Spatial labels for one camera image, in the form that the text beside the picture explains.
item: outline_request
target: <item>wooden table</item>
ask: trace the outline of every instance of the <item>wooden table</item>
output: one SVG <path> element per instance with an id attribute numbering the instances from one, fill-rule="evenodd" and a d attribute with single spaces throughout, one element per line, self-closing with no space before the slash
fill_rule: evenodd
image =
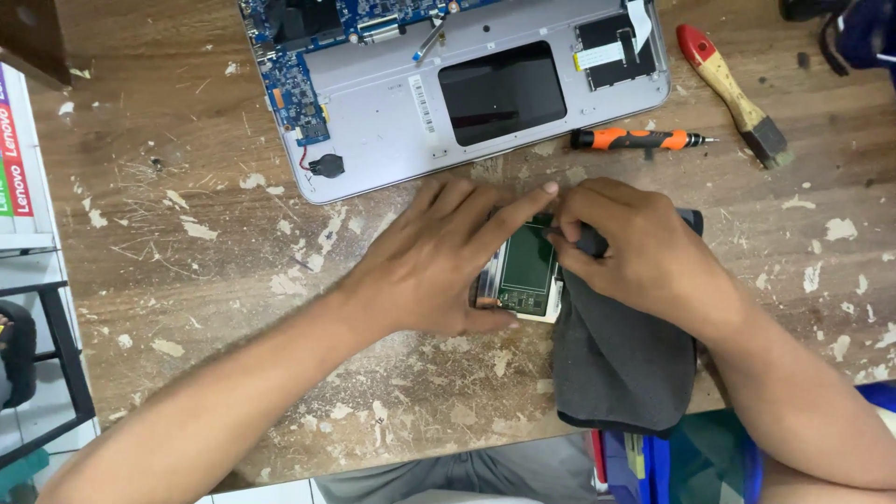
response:
<path id="1" fill-rule="evenodd" d="M 786 24 L 772 0 L 659 7 L 673 91 L 660 109 L 616 126 L 685 128 L 722 142 L 646 161 L 640 151 L 571 152 L 556 139 L 452 174 L 518 191 L 609 176 L 666 192 L 704 211 L 714 252 L 798 338 L 856 383 L 888 378 L 896 371 L 896 260 L 887 262 L 896 254 L 896 111 L 886 75 L 835 76 L 816 48 L 817 25 Z M 73 66 L 91 78 L 76 77 L 67 95 L 32 86 L 32 103 L 94 401 L 108 427 L 345 274 L 418 182 L 306 203 L 234 0 L 59 8 Z M 678 52 L 680 22 L 710 33 L 746 94 L 787 135 L 793 165 L 760 171 L 722 102 Z M 808 69 L 797 66 L 801 51 Z M 67 101 L 73 113 L 60 115 Z M 315 255 L 319 271 L 306 267 Z M 291 408 L 222 488 L 567 432 L 547 381 L 550 330 L 523 323 L 490 337 L 392 335 Z M 722 405 L 701 372 L 691 410 Z"/>

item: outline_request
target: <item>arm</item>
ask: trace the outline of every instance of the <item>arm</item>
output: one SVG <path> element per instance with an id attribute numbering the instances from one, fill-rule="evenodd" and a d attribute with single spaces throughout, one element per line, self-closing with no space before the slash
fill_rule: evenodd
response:
<path id="1" fill-rule="evenodd" d="M 510 312 L 470 308 L 467 292 L 556 191 L 548 183 L 486 222 L 492 187 L 426 182 L 329 293 L 153 396 L 66 463 L 39 503 L 194 502 L 309 388 L 389 333 L 513 326 Z"/>
<path id="2" fill-rule="evenodd" d="M 550 239 L 563 267 L 706 344 L 737 415 L 769 456 L 829 486 L 896 490 L 896 439 L 874 408 L 751 299 L 667 197 L 586 180 L 556 220 L 563 233 Z M 605 258 L 575 247 L 581 222 L 607 238 Z"/>

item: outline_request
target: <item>blue motherboard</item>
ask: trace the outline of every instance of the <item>blue motherboard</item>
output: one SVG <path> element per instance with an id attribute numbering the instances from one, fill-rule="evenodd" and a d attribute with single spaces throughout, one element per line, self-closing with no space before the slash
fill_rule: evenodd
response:
<path id="1" fill-rule="evenodd" d="M 330 139 L 326 104 L 314 92 L 305 53 L 384 42 L 409 24 L 499 1 L 239 0 L 239 6 L 278 126 L 305 146 Z"/>

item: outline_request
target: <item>red wire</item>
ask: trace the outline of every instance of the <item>red wire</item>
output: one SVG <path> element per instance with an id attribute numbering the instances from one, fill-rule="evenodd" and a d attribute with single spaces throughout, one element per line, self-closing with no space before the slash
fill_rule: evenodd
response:
<path id="1" fill-rule="evenodd" d="M 304 163 L 305 163 L 305 156 L 307 156 L 307 154 L 308 154 L 308 146 L 307 146 L 307 145 L 304 145 L 304 146 L 302 147 L 302 159 L 298 160 L 298 167 L 301 168 L 301 169 L 306 169 L 306 170 L 308 170 L 308 171 L 311 171 L 311 169 L 308 168 L 307 166 L 305 166 L 305 164 L 304 164 Z"/>

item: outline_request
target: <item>paint brush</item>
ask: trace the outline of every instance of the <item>paint brush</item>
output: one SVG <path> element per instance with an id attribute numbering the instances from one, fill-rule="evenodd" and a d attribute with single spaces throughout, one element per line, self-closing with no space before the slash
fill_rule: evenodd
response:
<path id="1" fill-rule="evenodd" d="M 685 59 L 728 105 L 737 131 L 762 165 L 775 169 L 790 164 L 794 155 L 788 150 L 787 138 L 771 117 L 744 95 L 725 59 L 706 35 L 687 24 L 679 25 L 676 33 Z"/>

